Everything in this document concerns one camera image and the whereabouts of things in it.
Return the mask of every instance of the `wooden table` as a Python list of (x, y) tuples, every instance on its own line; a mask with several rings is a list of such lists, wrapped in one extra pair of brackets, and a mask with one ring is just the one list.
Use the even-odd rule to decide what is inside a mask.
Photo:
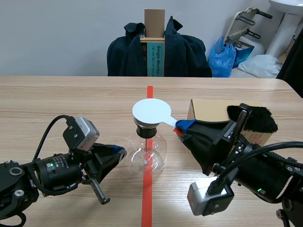
[[(99, 129), (98, 142), (126, 146), (136, 129), (131, 109), (146, 97), (148, 85), (154, 86), (154, 97), (171, 105), (177, 119), (186, 119), (191, 98), (262, 101), (279, 126), (268, 143), (303, 140), (302, 100), (278, 79), (0, 76), (0, 162), (30, 162), (47, 125), (60, 114), (85, 116)], [(62, 138), (65, 127), (61, 121), (52, 128), (41, 157), (68, 152)], [(188, 188), (205, 176), (171, 127), (162, 124), (158, 130), (167, 141), (168, 155), (161, 177), (153, 182), (153, 226), (283, 226), (276, 217), (279, 204), (265, 203), (236, 184), (232, 187), (235, 198), (225, 212), (193, 216), (187, 202)], [(303, 162), (302, 150), (278, 153)], [(111, 198), (109, 204), (100, 205), (91, 187), (80, 185), (63, 196), (41, 196), (25, 211), (26, 226), (140, 227), (143, 180), (129, 170), (129, 158), (101, 183)], [(2, 223), (17, 224), (18, 219)]]

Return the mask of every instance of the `glass bulb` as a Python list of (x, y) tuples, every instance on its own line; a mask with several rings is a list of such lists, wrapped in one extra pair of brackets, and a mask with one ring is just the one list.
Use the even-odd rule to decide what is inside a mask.
[(144, 173), (144, 167), (152, 169), (152, 175), (158, 176), (166, 163), (166, 141), (157, 132), (150, 139), (141, 138), (136, 132), (128, 141), (127, 151), (130, 156), (130, 168)]

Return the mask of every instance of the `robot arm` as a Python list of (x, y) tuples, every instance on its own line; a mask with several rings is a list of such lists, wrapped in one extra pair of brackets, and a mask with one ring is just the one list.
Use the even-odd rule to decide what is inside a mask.
[[(48, 132), (61, 118), (67, 123), (63, 137), (69, 152), (39, 159)], [(75, 190), (80, 183), (91, 185), (100, 203), (107, 204), (110, 199), (99, 184), (127, 152), (116, 145), (95, 143), (98, 137), (98, 130), (89, 120), (58, 116), (45, 131), (31, 163), (21, 165), (11, 160), (0, 164), (0, 220), (17, 215), (21, 218), (18, 226), (24, 226), (26, 216), (22, 212), (37, 201), (38, 190), (44, 197), (57, 196)]]
[[(233, 199), (230, 185), (233, 181), (251, 190), (269, 203), (282, 203), (277, 211), (285, 226), (290, 220), (302, 226), (303, 165), (292, 158), (285, 159), (271, 151), (299, 147), (303, 142), (286, 142), (264, 147), (249, 143), (241, 131), (251, 109), (241, 104), (237, 122), (178, 121), (176, 128), (183, 134), (179, 138), (191, 151), (204, 174), (216, 177), (203, 178), (191, 184), (188, 202), (194, 215), (209, 215), (224, 211)], [(293, 177), (281, 197), (290, 177)]]

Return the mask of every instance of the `white plastic bag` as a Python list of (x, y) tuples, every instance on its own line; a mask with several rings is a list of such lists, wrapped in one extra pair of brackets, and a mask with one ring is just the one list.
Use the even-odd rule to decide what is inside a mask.
[(274, 66), (276, 58), (270, 55), (257, 55), (239, 64), (238, 69), (259, 78), (275, 79), (279, 70)]

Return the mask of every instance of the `cardboard box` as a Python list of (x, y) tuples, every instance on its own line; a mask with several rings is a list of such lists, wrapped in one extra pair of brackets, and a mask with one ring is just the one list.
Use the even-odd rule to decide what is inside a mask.
[(148, 77), (164, 77), (165, 39), (141, 38), (141, 49)]
[(165, 9), (145, 9), (145, 36), (150, 38), (164, 37)]
[[(206, 122), (228, 121), (227, 107), (245, 103), (250, 106), (263, 106), (258, 101), (243, 100), (215, 100), (215, 99), (192, 99), (188, 111), (188, 120), (197, 119)], [(254, 131), (242, 131), (242, 135), (251, 142), (264, 146), (272, 133), (260, 133)]]

